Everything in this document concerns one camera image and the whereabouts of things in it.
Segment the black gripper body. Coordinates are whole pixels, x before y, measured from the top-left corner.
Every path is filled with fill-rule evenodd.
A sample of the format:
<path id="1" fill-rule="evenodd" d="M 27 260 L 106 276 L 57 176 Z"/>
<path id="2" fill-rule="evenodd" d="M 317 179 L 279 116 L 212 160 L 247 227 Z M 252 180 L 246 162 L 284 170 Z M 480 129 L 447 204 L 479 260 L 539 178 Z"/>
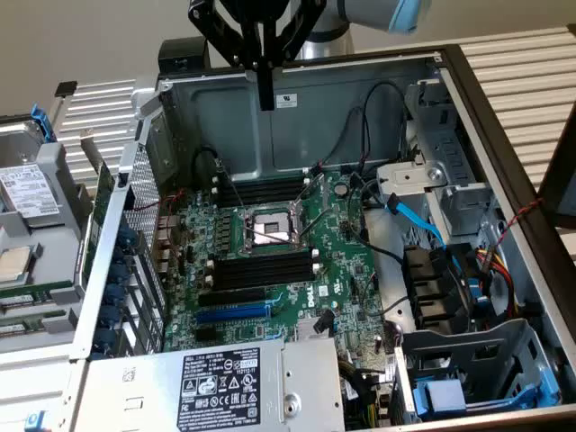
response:
<path id="1" fill-rule="evenodd" d="M 238 24 L 276 23 L 284 14 L 289 3 L 289 1 L 275 0 L 221 1 L 224 9 Z M 292 12 L 290 23 L 301 25 L 302 23 L 311 22 L 314 25 L 324 9 L 324 1 L 298 1 Z"/>

